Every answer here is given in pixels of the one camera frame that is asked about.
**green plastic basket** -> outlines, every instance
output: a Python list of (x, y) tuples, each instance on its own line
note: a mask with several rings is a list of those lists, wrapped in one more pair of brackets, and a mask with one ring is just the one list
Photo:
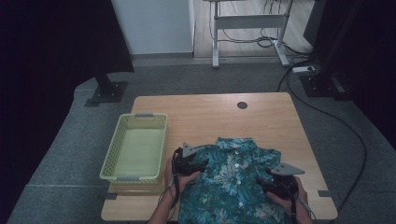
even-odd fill
[(159, 184), (166, 136), (166, 114), (121, 115), (100, 177), (119, 184)]

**black curtain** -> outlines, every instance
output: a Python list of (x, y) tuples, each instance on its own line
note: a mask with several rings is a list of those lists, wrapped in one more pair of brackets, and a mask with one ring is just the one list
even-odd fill
[(0, 222), (62, 126), (85, 80), (133, 72), (110, 0), (0, 3)]
[[(360, 0), (326, 2), (315, 50), (327, 62), (334, 34)], [(362, 0), (333, 59), (328, 62), (346, 93), (396, 148), (396, 3)]]

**black cable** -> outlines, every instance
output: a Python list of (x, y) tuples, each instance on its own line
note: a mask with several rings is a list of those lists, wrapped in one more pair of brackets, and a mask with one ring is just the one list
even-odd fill
[(167, 190), (169, 190), (169, 189), (170, 189), (170, 187), (166, 188), (166, 189), (163, 191), (163, 193), (160, 195), (160, 198), (158, 199), (158, 203), (160, 203), (161, 199), (163, 198), (163, 195), (164, 195), (165, 192), (166, 192)]
[(265, 1), (264, 6), (262, 7), (262, 14), (265, 14), (265, 9), (267, 8), (268, 0)]
[(309, 51), (309, 52), (307, 52), (307, 53), (305, 53), (305, 52), (300, 52), (300, 51), (297, 51), (297, 50), (295, 50), (295, 49), (292, 49), (288, 44), (286, 44), (286, 43), (282, 43), (283, 44), (283, 46), (285, 47), (285, 49), (287, 50), (287, 51), (291, 51), (291, 52), (293, 52), (293, 53), (295, 53), (295, 54), (298, 54), (298, 55), (305, 55), (305, 56), (315, 56), (316, 55), (316, 53), (312, 50), (312, 51)]
[(309, 215), (312, 215), (314, 217), (314, 220), (317, 220), (317, 216), (315, 216), (315, 213), (313, 211), (309, 211)]
[[(260, 35), (261, 35), (262, 37), (261, 37), (261, 40), (257, 42), (257, 44), (258, 44), (260, 47), (262, 47), (262, 48), (270, 48), (270, 47), (272, 47), (272, 46), (274, 45), (274, 41), (275, 41), (276, 39), (273, 38), (273, 37), (271, 37), (271, 36), (268, 36), (267, 34), (263, 35), (262, 32), (265, 32), (264, 28), (262, 28), (262, 29), (260, 30)], [(269, 41), (270, 44), (269, 44), (269, 45), (266, 45), (266, 46), (262, 45), (260, 42), (261, 42), (261, 41), (264, 41), (264, 40)]]
[(236, 10), (235, 10), (235, 6), (233, 5), (233, 12), (236, 14), (236, 15), (239, 15), (237, 12), (236, 12)]
[(304, 61), (304, 60), (307, 60), (307, 59), (309, 59), (309, 58), (308, 58), (307, 56), (304, 56), (304, 55), (292, 57), (292, 58), (291, 58), (291, 63), (293, 63), (293, 64), (297, 63), (297, 62), (294, 61), (294, 60), (296, 60), (296, 59), (300, 59), (301, 61), (298, 62), (298, 63), (300, 63), (300, 62), (302, 62), (302, 61)]
[(272, 7), (273, 7), (273, 5), (274, 5), (274, 0), (272, 0), (272, 2), (271, 2), (271, 7), (270, 7), (269, 14), (272, 14)]
[(175, 166), (175, 156), (176, 156), (176, 152), (174, 152), (173, 157), (172, 157), (172, 175), (173, 175), (173, 179), (174, 179), (174, 185), (175, 185), (175, 189), (176, 189), (176, 195), (175, 195), (175, 199), (172, 203), (172, 207), (175, 207), (177, 202), (178, 202), (178, 198), (180, 196), (180, 185), (178, 184), (178, 175), (177, 175), (177, 171), (176, 171), (176, 166)]
[(280, 184), (280, 186), (283, 187), (283, 189), (288, 193), (290, 202), (291, 202), (291, 221), (293, 222), (293, 224), (297, 224), (297, 208), (296, 208), (296, 199), (294, 198), (294, 196), (291, 194), (290, 190), (288, 189), (288, 187), (282, 183), (282, 182), (278, 182), (278, 184)]
[(355, 181), (353, 182), (352, 187), (351, 187), (351, 188), (349, 189), (349, 191), (347, 192), (345, 199), (344, 199), (343, 201), (341, 201), (340, 206), (337, 208), (337, 212), (338, 212), (338, 213), (341, 213), (341, 211), (342, 211), (342, 209), (343, 209), (345, 203), (347, 202), (347, 199), (349, 198), (349, 196), (350, 196), (350, 194), (352, 193), (352, 191), (353, 191), (353, 190), (356, 188), (356, 186), (358, 185), (358, 182), (359, 182), (359, 180), (361, 179), (361, 175), (362, 175), (363, 172), (364, 172), (364, 169), (365, 169), (365, 166), (366, 166), (366, 162), (367, 162), (367, 153), (368, 153), (368, 152), (367, 152), (367, 146), (366, 146), (366, 144), (364, 143), (363, 138), (358, 134), (358, 132), (356, 132), (356, 131), (355, 131), (349, 124), (347, 124), (345, 121), (343, 121), (342, 119), (337, 118), (336, 116), (334, 116), (334, 115), (332, 115), (332, 114), (330, 114), (330, 113), (328, 113), (328, 112), (326, 112), (326, 111), (323, 111), (323, 110), (321, 110), (321, 109), (319, 109), (319, 108), (316, 108), (316, 107), (310, 105), (309, 103), (303, 101), (300, 97), (298, 97), (297, 94), (296, 94), (296, 93), (291, 89), (291, 87), (290, 87), (290, 79), (289, 79), (289, 75), (288, 75), (289, 72), (290, 72), (290, 71), (288, 70), (287, 73), (286, 73), (284, 76), (288, 77), (288, 78), (287, 78), (288, 89), (289, 89), (289, 91), (291, 92), (291, 94), (292, 94), (297, 100), (299, 100), (299, 101), (300, 101), (301, 103), (303, 103), (304, 105), (306, 105), (306, 106), (308, 106), (308, 107), (311, 107), (312, 109), (315, 109), (315, 110), (317, 110), (318, 112), (323, 113), (323, 114), (325, 114), (325, 115), (327, 115), (327, 116), (329, 116), (329, 117), (331, 117), (331, 118), (334, 118), (334, 119), (340, 121), (341, 123), (343, 123), (344, 125), (346, 125), (346, 126), (348, 127), (348, 129), (349, 129), (350, 131), (352, 131), (352, 132), (360, 139), (361, 144), (363, 145), (364, 157), (363, 157), (363, 162), (362, 162), (362, 165), (361, 165), (361, 170), (359, 171), (358, 176), (356, 177)]
[(222, 32), (231, 40), (230, 42), (234, 42), (234, 43), (256, 43), (258, 41), (261, 41), (261, 37), (257, 38), (257, 39), (252, 39), (252, 40), (238, 40), (238, 39), (233, 39), (231, 37), (229, 37), (224, 30), (222, 30)]
[(173, 208), (173, 212), (172, 212), (172, 216), (170, 216), (170, 217), (168, 218), (168, 221), (170, 221), (170, 220), (172, 219), (172, 217), (175, 215), (175, 211), (176, 211), (176, 208), (174, 207), (174, 208)]
[(280, 13), (280, 6), (282, 5), (282, 0), (279, 1), (279, 8), (277, 9), (277, 14)]
[(279, 92), (280, 86), (282, 85), (283, 81), (284, 81), (285, 78), (289, 75), (289, 73), (291, 72), (291, 70), (292, 70), (294, 67), (298, 67), (298, 66), (300, 66), (300, 65), (313, 62), (314, 60), (315, 60), (314, 58), (308, 58), (308, 59), (305, 60), (305, 61), (302, 61), (302, 62), (299, 62), (299, 63), (295, 63), (294, 65), (290, 66), (290, 67), (288, 68), (288, 70), (286, 71), (285, 75), (283, 75), (283, 77), (280, 79), (279, 84), (277, 85), (276, 92)]

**teal floral shirt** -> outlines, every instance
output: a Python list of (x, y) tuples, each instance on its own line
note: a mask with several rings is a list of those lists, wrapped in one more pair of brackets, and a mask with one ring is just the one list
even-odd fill
[(257, 147), (252, 138), (219, 138), (196, 148), (192, 163), (209, 164), (183, 191), (178, 223), (291, 223), (256, 183), (256, 176), (272, 178), (265, 168), (280, 163), (279, 151)]

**desk leg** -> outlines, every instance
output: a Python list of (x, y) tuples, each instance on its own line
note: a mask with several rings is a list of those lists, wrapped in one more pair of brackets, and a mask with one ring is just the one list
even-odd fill
[(215, 17), (213, 20), (213, 47), (212, 47), (212, 67), (219, 68), (219, 41), (218, 41), (218, 20), (219, 20), (219, 13), (218, 13), (218, 2), (215, 3)]
[(279, 57), (280, 62), (282, 63), (282, 65), (284, 67), (289, 67), (290, 63), (289, 63), (288, 58), (285, 55), (285, 51), (284, 51), (285, 48), (282, 46), (281, 43), (282, 43), (281, 40), (275, 40), (274, 41), (274, 47), (275, 47), (277, 56)]

